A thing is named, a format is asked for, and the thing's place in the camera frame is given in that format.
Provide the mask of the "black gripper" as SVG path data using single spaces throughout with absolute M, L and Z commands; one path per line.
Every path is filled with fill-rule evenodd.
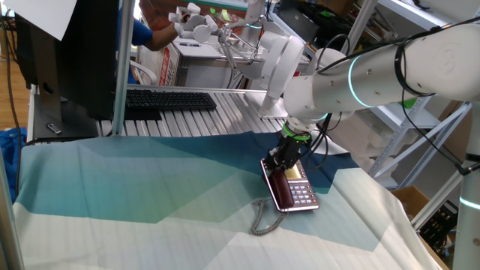
M 284 170 L 293 168 L 301 158 L 301 148 L 311 144 L 311 136 L 281 137 L 277 148 L 268 150 L 265 165 L 268 169 L 275 169 L 283 165 Z

